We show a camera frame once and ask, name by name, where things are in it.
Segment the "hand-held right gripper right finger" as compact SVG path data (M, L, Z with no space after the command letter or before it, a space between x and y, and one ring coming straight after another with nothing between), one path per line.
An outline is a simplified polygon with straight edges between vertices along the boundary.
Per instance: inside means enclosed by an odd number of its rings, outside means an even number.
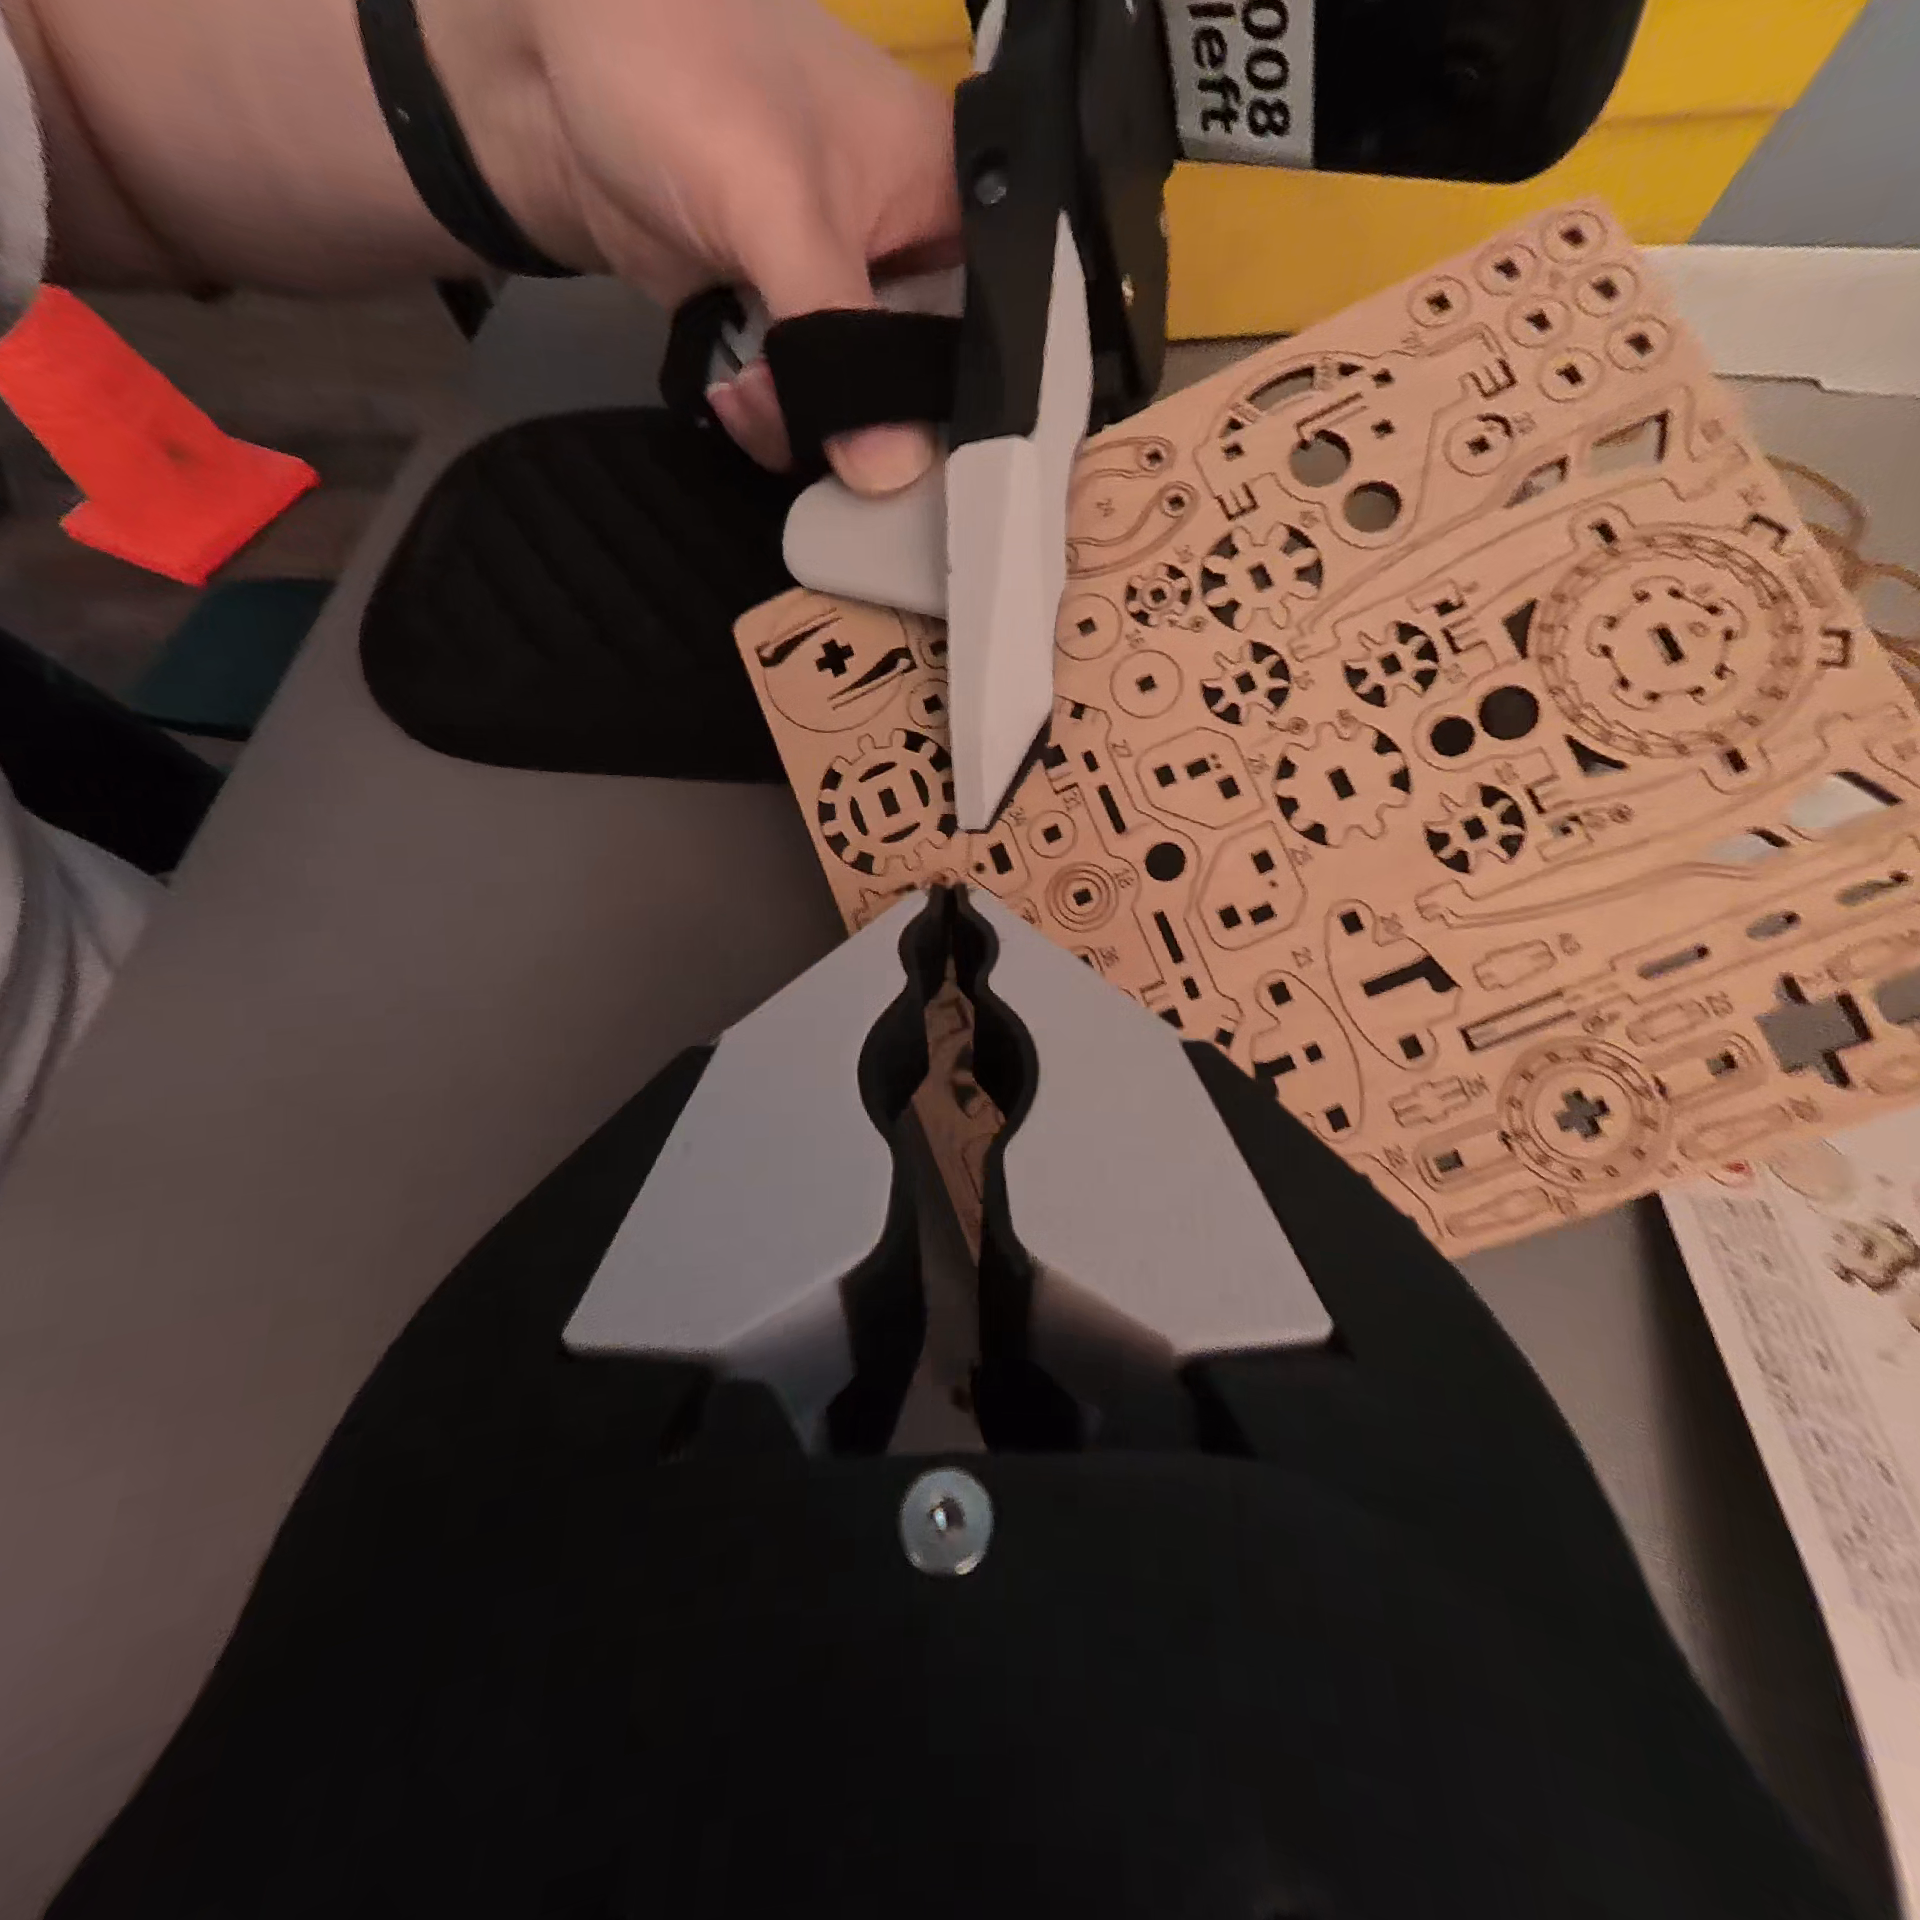
M999 1114L981 1171L981 1419L1188 1419L1196 1364L1329 1345L1167 1023L988 893L959 893L959 990Z

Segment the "white cardboard box tray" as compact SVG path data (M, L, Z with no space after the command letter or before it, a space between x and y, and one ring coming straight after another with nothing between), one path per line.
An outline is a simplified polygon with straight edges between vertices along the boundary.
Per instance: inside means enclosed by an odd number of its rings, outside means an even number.
M1767 454L1853 491L1873 549L1918 569L1918 254L1652 247Z

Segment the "black ribbed pad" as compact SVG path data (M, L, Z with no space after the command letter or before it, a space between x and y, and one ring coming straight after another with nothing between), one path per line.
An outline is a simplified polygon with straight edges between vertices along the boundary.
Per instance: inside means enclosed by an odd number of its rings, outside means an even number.
M800 485L661 407L513 423L425 493L360 615L372 702L504 771L782 785L734 626Z

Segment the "black wristband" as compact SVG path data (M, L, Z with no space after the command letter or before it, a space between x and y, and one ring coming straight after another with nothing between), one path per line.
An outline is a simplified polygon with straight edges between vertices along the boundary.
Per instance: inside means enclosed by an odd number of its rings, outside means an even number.
M480 266L565 281L599 268L539 23L544 4L359 2L374 107L420 206Z

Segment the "laser-cut wooden parts sheet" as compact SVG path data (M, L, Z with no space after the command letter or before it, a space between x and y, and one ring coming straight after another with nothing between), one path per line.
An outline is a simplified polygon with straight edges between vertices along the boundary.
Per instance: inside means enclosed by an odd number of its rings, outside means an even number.
M1916 707L1597 215L1091 438L1047 742L956 828L935 615L749 673L849 929L968 879L1451 1253L1916 1102Z

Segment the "dark teal flat object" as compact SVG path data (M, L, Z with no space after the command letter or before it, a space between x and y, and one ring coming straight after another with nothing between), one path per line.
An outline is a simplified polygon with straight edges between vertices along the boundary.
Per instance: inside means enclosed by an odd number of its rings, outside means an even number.
M249 740L328 595L311 578L205 590L133 686L129 711L176 733Z

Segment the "yellow plastic bin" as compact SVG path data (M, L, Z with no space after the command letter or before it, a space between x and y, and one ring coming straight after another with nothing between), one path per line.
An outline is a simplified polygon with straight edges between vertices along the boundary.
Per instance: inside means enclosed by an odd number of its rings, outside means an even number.
M1603 218L1637 247L1684 245L1807 92L1861 2L1654 2L1597 123L1525 183L1431 183L1187 162L1167 180L1167 338L1295 334L1451 273L1512 283Z

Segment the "person's white shirt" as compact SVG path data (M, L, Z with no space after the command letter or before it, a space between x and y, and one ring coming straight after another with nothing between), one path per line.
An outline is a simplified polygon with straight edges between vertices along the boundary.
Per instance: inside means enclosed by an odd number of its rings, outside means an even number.
M160 879L31 817L1 789L1 1161L101 1012Z

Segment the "person's left hand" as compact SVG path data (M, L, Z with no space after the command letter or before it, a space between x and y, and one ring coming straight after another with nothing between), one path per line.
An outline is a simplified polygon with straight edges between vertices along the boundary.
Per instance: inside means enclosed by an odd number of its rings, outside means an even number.
M949 98L819 4L461 4L432 27L499 204L662 306L872 306L959 249Z

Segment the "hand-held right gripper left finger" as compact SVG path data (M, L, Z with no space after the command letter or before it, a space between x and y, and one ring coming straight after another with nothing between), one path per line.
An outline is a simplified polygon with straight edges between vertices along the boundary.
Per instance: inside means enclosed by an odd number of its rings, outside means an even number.
M905 1114L952 893L886 907L701 1051L565 1329L590 1355L694 1359L790 1419L895 1419L928 1307Z

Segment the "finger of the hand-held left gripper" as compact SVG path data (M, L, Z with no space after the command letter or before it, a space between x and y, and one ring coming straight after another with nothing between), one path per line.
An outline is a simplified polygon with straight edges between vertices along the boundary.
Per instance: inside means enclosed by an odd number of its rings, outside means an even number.
M961 833L993 828L1052 716L1068 491L1091 399L1088 285L1061 215L1038 421L1022 436L965 444L947 460L950 779Z

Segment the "pile of tan rubber bands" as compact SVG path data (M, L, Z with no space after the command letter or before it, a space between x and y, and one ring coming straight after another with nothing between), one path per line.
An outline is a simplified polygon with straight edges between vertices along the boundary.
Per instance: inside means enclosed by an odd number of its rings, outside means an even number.
M1873 549L1864 503L1827 473L1768 454L1787 485L1809 537L1833 564L1839 585L1856 598L1867 629L1879 637L1895 673L1918 700L1918 572L1886 561Z

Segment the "orange flat object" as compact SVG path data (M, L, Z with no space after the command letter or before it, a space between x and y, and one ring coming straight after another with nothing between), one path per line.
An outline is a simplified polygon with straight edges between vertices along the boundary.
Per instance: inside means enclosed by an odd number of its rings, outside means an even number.
M63 532L179 585L204 587L320 485L294 454L223 433L55 285L1 341L1 399L79 491Z

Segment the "printed instruction booklet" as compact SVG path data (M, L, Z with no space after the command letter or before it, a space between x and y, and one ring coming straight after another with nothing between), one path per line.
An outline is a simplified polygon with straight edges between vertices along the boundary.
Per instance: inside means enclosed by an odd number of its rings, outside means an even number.
M1827 1626L1916 1915L1916 1111L1734 1161L1661 1206Z

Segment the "person's left forearm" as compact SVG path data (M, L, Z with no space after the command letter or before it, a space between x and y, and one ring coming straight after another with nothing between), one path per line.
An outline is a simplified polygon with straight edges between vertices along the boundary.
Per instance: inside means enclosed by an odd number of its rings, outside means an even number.
M5 186L70 291L364 295L488 274L428 212L348 2L7 2Z

